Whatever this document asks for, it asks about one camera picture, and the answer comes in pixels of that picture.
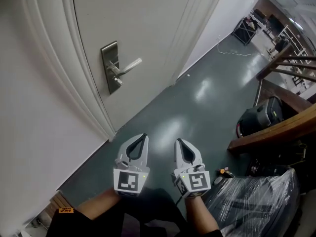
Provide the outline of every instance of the suitcase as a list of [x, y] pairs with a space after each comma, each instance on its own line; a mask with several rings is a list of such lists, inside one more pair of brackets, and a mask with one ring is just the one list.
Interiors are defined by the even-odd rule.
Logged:
[[237, 136], [247, 136], [282, 121], [282, 102], [278, 97], [270, 97], [244, 112], [237, 123]]

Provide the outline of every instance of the glossy floor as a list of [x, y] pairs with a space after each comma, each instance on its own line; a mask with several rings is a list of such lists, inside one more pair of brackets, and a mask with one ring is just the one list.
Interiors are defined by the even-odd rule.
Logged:
[[173, 145], [177, 138], [188, 140], [200, 150], [211, 179], [218, 168], [226, 166], [235, 174], [245, 174], [248, 156], [235, 158], [226, 148], [236, 138], [236, 122], [253, 105], [258, 87], [254, 76], [268, 61], [253, 44], [244, 46], [233, 36], [223, 40], [219, 48], [222, 52], [257, 55], [220, 54], [217, 48], [208, 52], [62, 186], [63, 194], [73, 206], [113, 185], [113, 165], [120, 145], [141, 133], [149, 136], [147, 166], [151, 172], [146, 185], [164, 188], [175, 201], [180, 195], [170, 174], [174, 169]]

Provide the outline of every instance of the human arm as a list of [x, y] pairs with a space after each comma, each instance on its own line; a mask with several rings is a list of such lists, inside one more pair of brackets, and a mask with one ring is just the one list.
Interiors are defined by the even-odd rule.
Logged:
[[186, 198], [187, 219], [200, 235], [219, 230], [216, 220], [207, 210], [201, 197]]
[[100, 195], [83, 202], [78, 206], [77, 211], [94, 220], [116, 205], [120, 199], [121, 197], [115, 193], [114, 188], [110, 188]]

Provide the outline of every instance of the ceiling light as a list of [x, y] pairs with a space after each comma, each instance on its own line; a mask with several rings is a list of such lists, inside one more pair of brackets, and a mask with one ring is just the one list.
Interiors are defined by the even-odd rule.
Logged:
[[295, 24], [297, 25], [299, 29], [303, 30], [303, 27], [299, 23], [295, 22]]

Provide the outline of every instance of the door frame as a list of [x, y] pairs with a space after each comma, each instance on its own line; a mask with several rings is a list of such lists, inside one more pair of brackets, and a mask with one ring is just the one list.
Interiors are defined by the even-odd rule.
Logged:
[[[218, 1], [188, 0], [164, 64], [176, 68], [166, 87], [176, 83]], [[116, 131], [90, 71], [81, 42], [74, 0], [24, 2], [29, 25], [43, 55], [51, 64], [50, 69], [59, 77], [87, 120], [106, 140], [112, 141]], [[192, 29], [195, 29], [194, 34], [190, 34]]]

